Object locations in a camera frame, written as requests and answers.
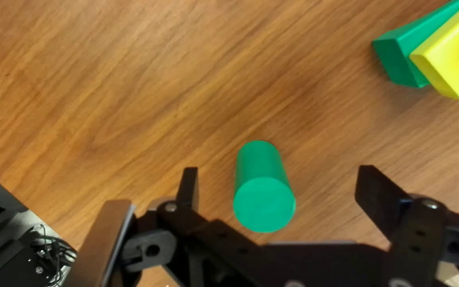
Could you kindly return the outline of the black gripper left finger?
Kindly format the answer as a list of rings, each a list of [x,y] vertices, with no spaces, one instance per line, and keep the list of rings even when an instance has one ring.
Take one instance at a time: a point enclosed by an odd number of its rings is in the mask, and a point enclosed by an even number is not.
[[[176,196],[176,219],[192,222],[198,215],[198,169],[185,168]]]

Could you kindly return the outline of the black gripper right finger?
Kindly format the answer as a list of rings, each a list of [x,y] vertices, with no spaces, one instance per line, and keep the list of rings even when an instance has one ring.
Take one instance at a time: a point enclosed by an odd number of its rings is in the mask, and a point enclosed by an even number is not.
[[[409,246],[415,200],[377,166],[361,166],[354,198],[366,215],[389,239],[393,251]]]

